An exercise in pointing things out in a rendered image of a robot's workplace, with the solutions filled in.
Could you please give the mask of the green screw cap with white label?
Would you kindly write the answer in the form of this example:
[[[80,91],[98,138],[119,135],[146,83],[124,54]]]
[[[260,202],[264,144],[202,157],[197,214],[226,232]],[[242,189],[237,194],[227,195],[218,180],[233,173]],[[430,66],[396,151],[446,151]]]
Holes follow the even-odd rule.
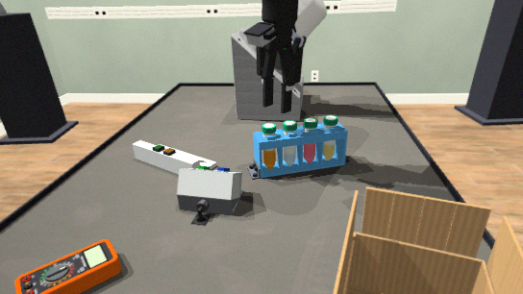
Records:
[[[304,119],[304,127],[308,129],[316,128],[318,124],[318,120],[315,118],[305,118]]]

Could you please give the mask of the dark green screw cap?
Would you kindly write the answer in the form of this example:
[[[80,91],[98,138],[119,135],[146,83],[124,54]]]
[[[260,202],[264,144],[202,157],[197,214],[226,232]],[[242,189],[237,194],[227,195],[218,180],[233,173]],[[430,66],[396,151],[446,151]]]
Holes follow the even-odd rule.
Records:
[[[327,115],[324,116],[323,124],[327,126],[335,126],[337,125],[338,118],[334,115]]]

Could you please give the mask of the orange multimeter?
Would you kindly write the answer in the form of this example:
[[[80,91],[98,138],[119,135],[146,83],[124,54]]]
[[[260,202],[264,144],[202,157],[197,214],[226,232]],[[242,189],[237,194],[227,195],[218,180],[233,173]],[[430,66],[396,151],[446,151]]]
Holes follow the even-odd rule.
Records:
[[[112,244],[101,240],[15,281],[16,294],[81,294],[121,272]]]

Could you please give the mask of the green screw cap with white top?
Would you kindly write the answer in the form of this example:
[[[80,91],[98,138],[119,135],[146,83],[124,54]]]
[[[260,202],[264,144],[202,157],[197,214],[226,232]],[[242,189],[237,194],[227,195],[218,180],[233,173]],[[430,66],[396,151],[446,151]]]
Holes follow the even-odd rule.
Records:
[[[283,130],[289,132],[297,130],[297,122],[293,120],[284,121]]]
[[[276,124],[274,123],[265,123],[261,125],[261,131],[264,134],[274,134],[276,133]]]

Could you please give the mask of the blue tube rack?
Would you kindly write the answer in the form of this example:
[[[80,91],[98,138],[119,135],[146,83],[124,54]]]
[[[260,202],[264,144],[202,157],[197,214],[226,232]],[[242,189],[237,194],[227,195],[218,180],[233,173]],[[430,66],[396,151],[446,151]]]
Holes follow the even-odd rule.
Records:
[[[339,123],[336,127],[324,129],[324,124],[317,124],[315,130],[305,132],[304,124],[297,127],[296,132],[284,134],[284,130],[276,130],[274,135],[263,137],[262,132],[254,133],[255,160],[261,170],[261,178],[310,171],[328,167],[345,165],[348,131]],[[323,157],[323,141],[335,140],[335,155],[326,160]],[[315,143],[315,159],[307,163],[303,158],[303,144]],[[296,161],[288,166],[283,160],[283,147],[297,145]],[[272,169],[262,164],[262,150],[277,148],[277,162]]]

